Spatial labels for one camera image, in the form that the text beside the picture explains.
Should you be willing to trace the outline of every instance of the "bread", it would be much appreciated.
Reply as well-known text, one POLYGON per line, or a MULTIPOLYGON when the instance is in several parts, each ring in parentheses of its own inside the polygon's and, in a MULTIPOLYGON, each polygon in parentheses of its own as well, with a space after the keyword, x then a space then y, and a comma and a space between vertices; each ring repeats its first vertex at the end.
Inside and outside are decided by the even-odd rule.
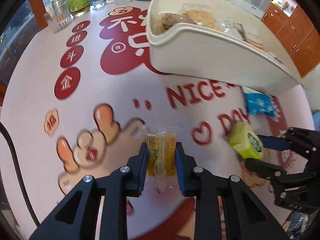
POLYGON ((183 14, 187 15, 192 21, 196 22, 197 25, 221 31, 215 17, 213 17, 212 14, 207 11, 192 9, 185 11, 183 14))

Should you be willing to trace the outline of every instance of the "clear plastic wrapper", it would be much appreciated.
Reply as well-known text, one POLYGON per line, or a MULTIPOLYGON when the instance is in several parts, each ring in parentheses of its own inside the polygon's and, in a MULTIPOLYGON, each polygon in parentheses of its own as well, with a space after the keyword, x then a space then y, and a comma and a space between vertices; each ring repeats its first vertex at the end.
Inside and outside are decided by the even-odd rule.
POLYGON ((242 91, 250 114, 261 113, 271 117, 276 116, 276 112, 269 95, 247 87, 242 87, 242 91))
POLYGON ((176 23, 190 23, 196 24, 188 15, 176 13, 162 13, 157 16, 156 34, 164 33, 176 23))
POLYGON ((181 13, 188 15, 197 25, 221 31, 220 25, 214 17, 214 12, 210 6, 201 4, 183 4, 181 13))
POLYGON ((229 19, 216 19, 214 10, 210 6, 199 4, 183 4, 178 14, 169 12, 159 14, 153 29, 154 34, 160 35, 177 23, 207 27, 244 40, 244 35, 239 33, 239 30, 243 30, 242 27, 237 27, 236 23, 229 19))
POLYGON ((176 133, 180 127, 154 128, 144 125, 149 150, 146 186, 159 191, 178 186, 175 165, 176 133))

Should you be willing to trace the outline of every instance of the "food package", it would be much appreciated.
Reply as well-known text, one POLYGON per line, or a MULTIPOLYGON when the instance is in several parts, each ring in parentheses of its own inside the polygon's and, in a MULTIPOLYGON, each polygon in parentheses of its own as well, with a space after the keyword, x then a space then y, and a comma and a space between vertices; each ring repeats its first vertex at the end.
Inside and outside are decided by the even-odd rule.
POLYGON ((229 34, 237 39, 244 41, 244 35, 239 33, 236 23, 229 19, 214 17, 214 10, 207 5, 183 4, 182 9, 176 13, 162 13, 157 16, 155 35, 160 35, 171 28, 176 23, 189 23, 207 27, 229 34))
POLYGON ((242 33, 244 40, 247 43, 263 50, 262 40, 259 37, 258 30, 256 28, 243 24, 237 24, 237 29, 240 33, 242 33))
POLYGON ((185 10, 183 14, 188 15, 188 17, 196 22, 197 25, 207 27, 213 30, 221 31, 219 24, 215 17, 208 11, 199 9, 185 10))
POLYGON ((262 113, 271 117, 276 116, 271 96, 247 87, 242 87, 242 91, 250 114, 262 113))
POLYGON ((151 128, 142 127, 146 133, 149 150, 147 165, 147 181, 164 191, 168 187, 177 186, 176 179, 176 132, 179 127, 151 128))
POLYGON ((247 123, 237 121, 233 127, 229 146, 244 158, 262 159, 263 144, 247 123))
POLYGON ((238 31, 237 24, 235 22, 227 19, 218 19, 218 23, 220 24, 221 32, 229 34, 239 40, 244 41, 244 38, 238 31))
POLYGON ((196 24, 184 14, 162 13, 157 16, 156 35, 164 33, 176 23, 196 24))

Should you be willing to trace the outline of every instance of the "blue packet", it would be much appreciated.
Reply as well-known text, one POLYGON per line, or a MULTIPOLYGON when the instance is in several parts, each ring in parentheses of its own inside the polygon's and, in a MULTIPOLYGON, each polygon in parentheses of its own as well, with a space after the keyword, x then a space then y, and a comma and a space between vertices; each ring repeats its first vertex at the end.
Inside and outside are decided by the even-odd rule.
POLYGON ((276 116, 271 96, 247 87, 242 87, 242 90, 245 96, 248 112, 250 114, 261 113, 271 117, 276 116))

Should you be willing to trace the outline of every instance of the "glass cup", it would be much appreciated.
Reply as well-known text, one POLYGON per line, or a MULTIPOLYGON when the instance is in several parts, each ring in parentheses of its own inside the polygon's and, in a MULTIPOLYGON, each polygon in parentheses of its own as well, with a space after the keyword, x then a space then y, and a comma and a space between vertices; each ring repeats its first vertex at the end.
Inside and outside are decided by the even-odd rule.
POLYGON ((43 15, 44 19, 46 20, 49 29, 53 32, 53 33, 57 33, 59 31, 61 31, 61 28, 59 26, 59 23, 57 23, 49 13, 45 13, 43 15))

